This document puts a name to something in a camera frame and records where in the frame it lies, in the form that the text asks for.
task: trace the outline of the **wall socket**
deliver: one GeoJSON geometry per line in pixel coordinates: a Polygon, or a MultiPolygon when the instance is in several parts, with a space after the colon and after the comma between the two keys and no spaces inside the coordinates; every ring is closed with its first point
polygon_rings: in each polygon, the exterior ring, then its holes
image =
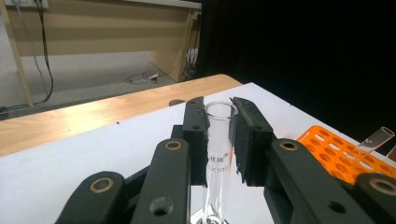
{"type": "Polygon", "coordinates": [[[43,8],[49,8],[49,0],[4,0],[6,6],[15,6],[14,2],[21,7],[37,7],[36,1],[41,1],[43,8]]]}

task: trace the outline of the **gray floor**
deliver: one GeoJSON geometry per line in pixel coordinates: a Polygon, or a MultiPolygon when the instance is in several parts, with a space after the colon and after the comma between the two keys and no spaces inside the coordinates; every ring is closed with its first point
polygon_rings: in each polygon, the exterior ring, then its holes
{"type": "MultiPolygon", "coordinates": [[[[21,80],[0,17],[0,107],[26,105],[21,80]]],[[[34,57],[22,57],[35,103],[46,98],[50,89],[50,75],[43,56],[36,57],[43,78],[35,65],[34,57]]],[[[8,111],[0,119],[11,119],[64,106],[90,102],[130,92],[153,89],[175,83],[149,61],[148,52],[50,55],[49,66],[53,76],[53,93],[49,100],[31,108],[8,111]],[[139,75],[156,72],[160,76],[154,83],[143,82],[139,75]]]]}

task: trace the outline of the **dark background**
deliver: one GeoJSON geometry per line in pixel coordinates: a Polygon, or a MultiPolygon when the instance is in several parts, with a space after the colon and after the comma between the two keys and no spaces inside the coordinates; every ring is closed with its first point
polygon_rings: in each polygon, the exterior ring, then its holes
{"type": "MultiPolygon", "coordinates": [[[[203,0],[194,78],[254,82],[363,141],[396,131],[392,0],[203,0]]],[[[387,153],[395,144],[379,150],[387,153]]]]}

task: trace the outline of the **white tabletop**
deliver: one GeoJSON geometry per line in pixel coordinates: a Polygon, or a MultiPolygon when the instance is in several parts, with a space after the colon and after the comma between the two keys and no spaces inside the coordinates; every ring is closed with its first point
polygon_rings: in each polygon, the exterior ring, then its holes
{"type": "MultiPolygon", "coordinates": [[[[278,138],[295,140],[320,125],[357,144],[253,83],[206,96],[205,104],[235,96],[255,103],[278,138]]],[[[0,223],[54,223],[89,175],[112,171],[128,177],[148,166],[157,144],[170,138],[173,125],[182,124],[184,108],[174,105],[0,158],[0,223]]],[[[234,161],[231,174],[225,213],[230,224],[273,223],[263,188],[242,184],[234,161]]],[[[202,206],[202,192],[202,187],[191,187],[192,213],[202,206]]]]}

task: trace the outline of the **small tube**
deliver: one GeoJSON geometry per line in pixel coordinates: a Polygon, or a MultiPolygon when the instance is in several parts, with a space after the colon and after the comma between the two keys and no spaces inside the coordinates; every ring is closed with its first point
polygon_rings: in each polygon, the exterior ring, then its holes
{"type": "Polygon", "coordinates": [[[364,157],[366,157],[369,153],[377,150],[379,147],[388,142],[389,139],[394,137],[395,133],[386,127],[381,127],[375,133],[366,138],[363,142],[358,144],[354,150],[355,164],[360,164],[364,168],[371,170],[371,167],[368,166],[364,161],[364,157]]]}
{"type": "Polygon", "coordinates": [[[207,129],[207,166],[204,188],[203,224],[225,223],[228,182],[233,159],[238,109],[228,102],[212,102],[205,107],[207,129]]]}
{"type": "Polygon", "coordinates": [[[385,157],[384,162],[390,166],[396,167],[396,145],[390,150],[385,157]]]}

